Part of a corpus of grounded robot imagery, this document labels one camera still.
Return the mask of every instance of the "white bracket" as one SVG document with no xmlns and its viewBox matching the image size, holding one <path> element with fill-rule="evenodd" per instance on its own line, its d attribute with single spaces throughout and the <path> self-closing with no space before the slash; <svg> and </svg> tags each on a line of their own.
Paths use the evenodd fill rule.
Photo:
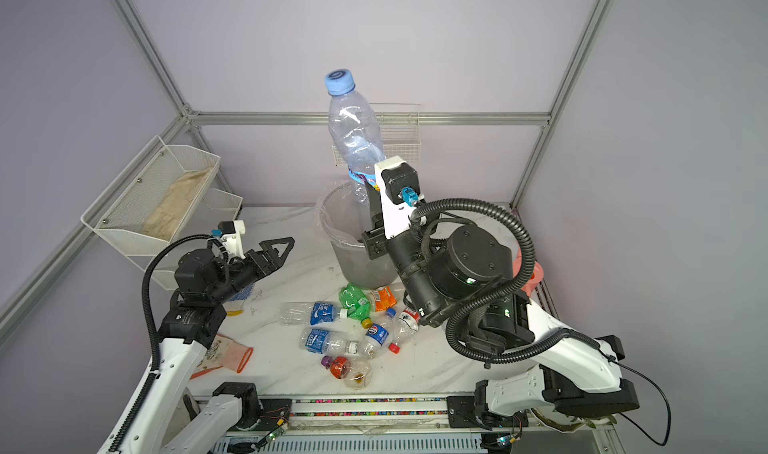
<svg viewBox="0 0 768 454">
<path fill-rule="evenodd" d="M 162 454 L 205 454 L 243 415 L 243 402 L 232 394 L 210 398 L 192 422 L 168 442 Z"/>
<path fill-rule="evenodd" d="M 411 212 L 416 210 L 415 207 L 410 207 L 405 202 L 395 205 L 392 200 L 386 195 L 386 187 L 384 179 L 382 178 L 382 171 L 387 169 L 394 169 L 398 165 L 406 163 L 400 156 L 390 157 L 386 161 L 381 161 L 374 166 L 374 172 L 376 173 L 376 185 L 379 186 L 381 199 L 382 199 L 382 215 L 384 216 L 384 234 L 388 239 L 397 236 L 400 233 L 404 233 L 411 226 Z M 424 199 L 424 196 L 419 194 L 419 199 Z"/>
<path fill-rule="evenodd" d="M 554 331 L 571 328 L 532 301 L 528 305 L 528 326 L 536 336 L 535 342 L 542 340 Z M 599 340 L 600 351 L 607 356 L 616 356 L 610 344 Z M 547 366 L 555 372 L 568 377 L 579 389 L 585 392 L 616 392 L 620 390 L 621 369 L 609 363 L 605 357 L 587 344 L 576 339 L 562 339 L 538 356 L 534 361 Z"/>
<path fill-rule="evenodd" d="M 243 253 L 243 239 L 240 236 L 245 234 L 245 222 L 243 220 L 235 220 L 234 222 L 235 233 L 223 234 L 221 236 L 221 243 L 224 244 L 230 256 L 243 259 L 245 254 Z"/>
</svg>

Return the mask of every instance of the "black electrical cable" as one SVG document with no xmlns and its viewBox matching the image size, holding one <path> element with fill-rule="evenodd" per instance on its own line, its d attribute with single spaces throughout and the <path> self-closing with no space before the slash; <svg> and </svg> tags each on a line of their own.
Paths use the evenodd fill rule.
<svg viewBox="0 0 768 454">
<path fill-rule="evenodd" d="M 476 226 L 474 220 L 470 219 L 463 219 L 460 217 L 452 218 L 452 219 L 435 219 L 429 223 L 427 228 L 424 230 L 424 237 L 422 238 L 422 256 L 424 256 L 425 260 L 429 260 L 430 257 L 432 257 L 432 251 L 429 250 L 430 247 L 432 247 L 432 239 L 431 236 L 435 233 L 437 230 L 437 225 L 444 222 L 451 222 L 451 223 L 457 223 L 457 224 L 464 224 L 464 225 L 472 225 Z"/>
<path fill-rule="evenodd" d="M 184 401 L 184 407 L 187 408 L 187 414 L 190 415 L 190 421 L 194 421 L 194 418 L 197 417 L 197 411 L 194 410 L 192 399 L 187 394 L 184 394 L 182 400 Z"/>
<path fill-rule="evenodd" d="M 521 421 L 520 418 L 517 417 L 516 415 L 512 417 L 518 420 L 518 424 L 520 425 L 520 432 L 518 432 L 518 434 L 514 438 L 520 439 L 521 437 L 523 437 L 523 421 Z"/>
<path fill-rule="evenodd" d="M 224 258 L 225 262 L 228 262 L 230 259 L 229 253 L 226 251 L 226 248 L 224 247 L 224 244 L 221 243 L 220 240 L 218 240 L 216 237 L 211 237 L 208 239 L 208 242 L 206 244 L 208 250 L 213 250 L 214 244 L 216 244 L 216 247 L 219 248 L 219 253 L 221 254 L 221 257 Z"/>
<path fill-rule="evenodd" d="M 650 380 L 650 379 L 649 379 L 649 378 L 648 378 L 648 377 L 647 377 L 645 374 L 641 374 L 641 373 L 639 373 L 638 371 L 636 371 L 636 370 L 632 369 L 631 367 L 627 367 L 627 366 L 625 366 L 624 364 L 620 364 L 619 362 L 617 362 L 617 361 L 616 361 L 616 359 L 613 359 L 613 358 L 611 358 L 611 357 L 609 357 L 609 358 L 608 358 L 608 360 L 609 360 L 611 363 L 614 363 L 614 364 L 616 364 L 617 366 L 619 366 L 621 369 L 626 369 L 626 370 L 628 370 L 628 371 L 630 371 L 630 372 L 634 372 L 635 374 L 639 375 L 639 376 L 640 376 L 640 377 L 642 377 L 643 379 L 645 379 L 645 380 L 647 380 L 648 382 L 650 382 L 650 384 L 651 384 L 653 387 L 655 387 L 657 391 L 659 391 L 659 393 L 661 394 L 661 397 L 664 399 L 664 404 L 666 404 L 666 405 L 667 405 L 667 432 L 664 434 L 664 440 L 663 440 L 663 441 L 661 441 L 661 442 L 658 442 L 656 439 L 654 439 L 654 438 L 650 437 L 650 434 L 648 434 L 648 433 L 645 431 L 645 429 L 643 429 L 642 427 L 640 427 L 640 426 L 638 425 L 638 423 L 637 423 L 637 422 L 635 422 L 635 421 L 633 421 L 632 419 L 630 419 L 629 417 L 627 417 L 627 416 L 626 416 L 626 415 L 625 415 L 623 412 L 619 412 L 619 415 L 620 415 L 621 417 L 625 418 L 627 421 L 629 421 L 629 422 L 632 422 L 632 423 L 634 424 L 634 426 L 635 426 L 635 427 L 637 427 L 637 428 L 640 430 L 640 432 L 642 432 L 643 434 L 645 434 L 645 436 L 646 436 L 648 439 L 650 439 L 650 440 L 651 440 L 651 441 L 652 441 L 654 444 L 656 444 L 657 446 L 666 446 L 666 445 L 667 445 L 667 441 L 668 441 L 668 440 L 669 440 L 669 438 L 670 438 L 670 430 L 672 430 L 672 409 L 670 408 L 670 402 L 669 402 L 669 400 L 667 400 L 667 396 L 664 394 L 664 391 L 663 391 L 663 390 L 661 390 L 661 388 L 658 386 L 658 384 L 657 384 L 656 382 L 654 382 L 654 381 Z"/>
<path fill-rule="evenodd" d="M 144 322 L 147 324 L 147 332 L 149 334 L 149 344 L 152 350 L 152 364 L 150 367 L 150 372 L 147 375 L 147 379 L 144 381 L 144 384 L 141 386 L 139 395 L 136 397 L 134 404 L 130 407 L 130 411 L 128 411 L 128 414 L 125 416 L 125 421 L 123 421 L 122 425 L 120 425 L 120 429 L 114 435 L 114 439 L 112 440 L 112 443 L 110 444 L 110 447 L 109 447 L 109 450 L 112 452 L 117 452 L 120 449 L 120 444 L 123 443 L 123 438 L 125 438 L 125 435 L 128 433 L 130 426 L 134 423 L 134 420 L 136 419 L 136 415 L 139 413 L 139 410 L 141 409 L 142 404 L 144 404 L 144 401 L 147 399 L 147 396 L 149 395 L 149 390 L 152 387 L 154 380 L 157 379 L 159 375 L 158 371 L 160 370 L 160 341 L 158 339 L 158 328 L 154 324 L 154 317 L 152 316 L 152 305 L 150 303 L 150 298 L 149 298 L 149 282 L 152 280 L 152 273 L 154 272 L 155 267 L 157 267 L 160 261 L 163 259 L 163 257 L 168 255 L 168 252 L 170 252 L 171 250 L 191 240 L 196 240 L 196 239 L 205 240 L 205 239 L 208 239 L 209 237 L 210 236 L 207 234 L 195 234 L 193 236 L 187 236 L 187 237 L 178 239 L 176 242 L 171 243 L 168 247 L 161 250 L 160 253 L 157 256 L 155 256 L 154 259 L 152 259 L 152 261 L 149 263 L 149 265 L 147 266 L 147 270 L 144 271 L 144 278 L 141 281 L 141 305 L 144 308 Z"/>
<path fill-rule="evenodd" d="M 421 242 L 423 239 L 421 226 L 422 217 L 435 213 L 444 213 L 447 210 L 465 210 L 476 212 L 499 221 L 503 226 L 509 229 L 510 232 L 512 232 L 512 235 L 514 235 L 515 239 L 517 240 L 518 246 L 520 247 L 520 251 L 522 253 L 522 262 L 518 275 L 515 276 L 512 280 L 474 299 L 466 300 L 458 307 L 456 312 L 451 315 L 446 324 L 446 340 L 448 341 L 448 344 L 451 346 L 451 348 L 453 348 L 457 353 L 470 359 L 480 360 L 485 363 L 518 362 L 519 360 L 522 360 L 519 358 L 520 355 L 518 353 L 533 349 L 535 346 L 546 342 L 549 338 L 545 339 L 539 344 L 529 346 L 523 351 L 501 354 L 500 356 L 491 356 L 490 354 L 471 349 L 459 343 L 458 334 L 460 332 L 459 326 L 461 325 L 461 322 L 470 312 L 482 305 L 491 303 L 496 299 L 501 299 L 506 295 L 514 294 L 531 279 L 533 268 L 536 263 L 536 252 L 534 250 L 531 237 L 528 235 L 528 231 L 525 230 L 525 227 L 523 227 L 520 219 L 518 219 L 511 212 L 508 212 L 506 209 L 496 206 L 490 202 L 485 202 L 483 200 L 460 198 L 437 200 L 435 202 L 420 205 L 411 213 L 411 235 L 413 235 L 417 241 Z M 571 331 L 568 336 L 573 336 L 579 339 L 579 337 L 577 337 L 575 334 L 578 333 Z"/>
<path fill-rule="evenodd" d="M 230 283 L 230 265 L 225 260 L 214 257 L 214 263 L 219 264 L 224 270 L 224 283 L 228 286 Z"/>
</svg>

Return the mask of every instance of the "crushed plastic bottle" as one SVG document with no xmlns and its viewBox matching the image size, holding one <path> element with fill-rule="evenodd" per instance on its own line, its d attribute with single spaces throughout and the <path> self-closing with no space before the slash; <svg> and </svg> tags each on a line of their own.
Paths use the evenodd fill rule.
<svg viewBox="0 0 768 454">
<path fill-rule="evenodd" d="M 421 317 L 418 312 L 406 307 L 392 321 L 392 342 L 389 344 L 389 350 L 393 353 L 399 353 L 403 344 L 413 340 L 413 336 L 418 332 L 418 319 Z"/>
<path fill-rule="evenodd" d="M 371 364 L 364 359 L 347 359 L 339 356 L 333 359 L 325 356 L 320 363 L 337 379 L 344 381 L 350 389 L 362 389 L 371 382 Z"/>
<path fill-rule="evenodd" d="M 389 333 L 392 331 L 392 319 L 394 319 L 395 314 L 395 310 L 390 307 L 386 310 L 383 317 L 377 319 L 376 322 L 368 328 L 366 336 L 360 341 L 360 356 L 371 359 L 376 356 L 376 353 L 378 353 L 382 347 L 389 344 Z"/>
<path fill-rule="evenodd" d="M 299 347 L 311 353 L 328 354 L 329 356 L 357 353 L 356 341 L 348 340 L 342 334 L 312 327 L 307 327 L 302 332 Z"/>
<path fill-rule="evenodd" d="M 331 323 L 339 317 L 346 318 L 347 314 L 347 309 L 327 302 L 283 303 L 280 306 L 280 320 L 283 325 Z"/>
<path fill-rule="evenodd" d="M 356 182 L 356 199 L 368 204 L 365 184 L 376 186 L 373 166 L 386 159 L 379 121 L 368 100 L 355 89 L 352 72 L 334 70 L 326 75 L 325 82 L 331 95 L 328 130 Z"/>
<path fill-rule="evenodd" d="M 371 303 L 360 287 L 353 283 L 347 284 L 344 289 L 339 291 L 339 301 L 342 307 L 348 309 L 348 317 L 359 320 L 363 328 L 368 329 L 373 324 L 371 321 Z"/>
<path fill-rule="evenodd" d="M 364 293 L 360 287 L 349 283 L 339 291 L 339 301 L 342 307 L 346 307 L 350 319 L 357 319 L 363 327 L 368 329 L 372 322 L 371 311 L 384 312 L 397 305 L 397 298 L 389 286 L 379 287 L 371 293 Z"/>
</svg>

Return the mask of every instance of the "wire mesh shelf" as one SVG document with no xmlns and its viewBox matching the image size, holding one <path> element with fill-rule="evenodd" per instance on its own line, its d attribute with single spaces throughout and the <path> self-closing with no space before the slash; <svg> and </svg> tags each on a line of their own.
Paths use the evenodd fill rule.
<svg viewBox="0 0 768 454">
<path fill-rule="evenodd" d="M 189 222 L 179 233 L 179 238 L 191 236 L 193 234 L 209 233 L 211 229 L 216 228 L 219 222 L 223 220 L 235 220 L 240 212 L 240 205 L 243 197 L 236 196 L 233 193 L 210 187 L 203 194 L 203 201 L 197 206 L 197 209 L 191 214 Z M 199 246 L 205 245 L 205 241 L 195 241 Z M 175 290 L 178 287 L 176 283 L 176 268 L 179 265 L 179 259 L 189 252 L 194 245 L 187 243 L 171 250 L 160 261 L 160 264 L 152 273 L 152 279 L 163 289 Z M 128 257 L 142 271 L 147 270 L 152 257 Z"/>
<path fill-rule="evenodd" d="M 379 121 L 382 133 L 384 155 L 400 156 L 410 164 L 418 164 L 422 157 L 422 138 L 419 132 L 417 103 L 372 103 L 371 107 Z M 333 160 L 337 166 L 346 167 L 346 162 L 336 149 Z"/>
<path fill-rule="evenodd" d="M 101 219 L 86 220 L 91 208 L 81 217 L 86 226 L 126 257 L 155 256 L 178 239 L 219 170 L 220 157 L 213 153 L 186 145 L 166 145 L 159 138 L 155 142 L 160 142 L 162 147 Z M 178 207 L 179 215 L 173 220 L 178 221 L 176 228 L 162 237 L 142 233 L 150 216 L 163 202 L 168 187 L 185 173 L 197 171 L 204 174 L 185 203 Z"/>
</svg>

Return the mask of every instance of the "blue bottle cap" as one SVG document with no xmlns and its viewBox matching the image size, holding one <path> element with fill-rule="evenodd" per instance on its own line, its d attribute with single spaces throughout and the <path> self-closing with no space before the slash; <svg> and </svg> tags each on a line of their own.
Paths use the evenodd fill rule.
<svg viewBox="0 0 768 454">
<path fill-rule="evenodd" d="M 333 96 L 349 94 L 355 90 L 355 80 L 352 79 L 352 72 L 347 69 L 334 70 L 326 75 L 326 88 L 328 94 Z"/>
</svg>

